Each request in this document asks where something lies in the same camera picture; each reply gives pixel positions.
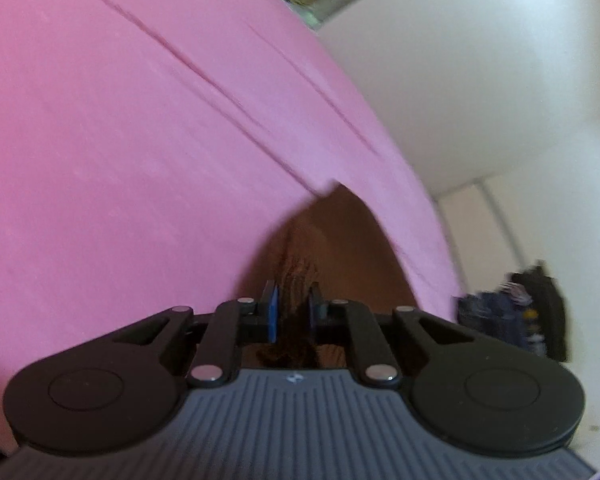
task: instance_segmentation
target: black circular pad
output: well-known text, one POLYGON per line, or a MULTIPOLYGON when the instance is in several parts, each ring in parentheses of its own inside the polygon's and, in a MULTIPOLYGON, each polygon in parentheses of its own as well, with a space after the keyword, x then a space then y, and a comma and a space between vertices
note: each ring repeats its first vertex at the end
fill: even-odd
POLYGON ((429 427, 499 456, 567 444, 584 410, 578 380, 547 358, 494 340, 477 343, 442 347, 416 377, 411 402, 429 427))
POLYGON ((496 410, 519 410, 540 395, 540 386, 532 376, 511 368, 476 372, 464 387, 475 402, 496 410))
POLYGON ((5 390, 4 413, 19 440, 56 454, 90 454, 152 434, 179 396, 148 347, 90 342, 20 371, 5 390))
POLYGON ((68 410, 88 412, 104 408, 122 395, 124 383, 115 373, 85 368, 60 375, 49 386, 49 396, 68 410))

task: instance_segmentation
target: black bag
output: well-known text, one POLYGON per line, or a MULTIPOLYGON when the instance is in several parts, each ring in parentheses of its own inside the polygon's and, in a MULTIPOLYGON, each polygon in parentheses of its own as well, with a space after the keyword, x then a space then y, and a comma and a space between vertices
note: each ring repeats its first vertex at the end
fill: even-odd
POLYGON ((544 272, 542 262, 519 274, 512 274, 509 281, 524 286, 534 301, 544 334, 547 357, 556 361, 567 360, 566 315, 564 299, 554 280, 544 272))

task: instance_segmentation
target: small logo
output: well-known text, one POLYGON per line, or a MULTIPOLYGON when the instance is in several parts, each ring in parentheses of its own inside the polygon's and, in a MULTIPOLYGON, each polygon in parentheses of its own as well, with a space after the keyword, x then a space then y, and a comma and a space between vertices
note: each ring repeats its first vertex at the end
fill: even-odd
POLYGON ((286 376, 286 380, 291 384, 298 384, 304 381, 304 375, 300 375, 298 372, 294 372, 291 375, 286 376))

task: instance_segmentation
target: brown object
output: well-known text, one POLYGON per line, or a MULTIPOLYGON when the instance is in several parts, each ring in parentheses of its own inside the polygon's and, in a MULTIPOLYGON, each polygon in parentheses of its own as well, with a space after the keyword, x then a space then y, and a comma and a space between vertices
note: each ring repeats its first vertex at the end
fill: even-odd
POLYGON ((316 348, 309 343, 306 295, 313 282, 319 282, 325 298, 361 301, 375 313, 388 314, 398 305, 416 306, 400 263, 373 213, 342 185, 296 213, 271 236, 236 295, 257 298, 270 279, 281 286, 278 341, 246 348, 246 367, 344 364, 341 348, 316 348))

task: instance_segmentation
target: ceiling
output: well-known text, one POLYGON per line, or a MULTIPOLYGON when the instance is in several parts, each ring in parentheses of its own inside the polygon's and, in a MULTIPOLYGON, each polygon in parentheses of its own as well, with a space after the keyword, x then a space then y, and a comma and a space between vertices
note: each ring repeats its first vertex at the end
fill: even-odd
POLYGON ((600 0, 358 0, 318 35, 435 196, 600 114, 600 0))

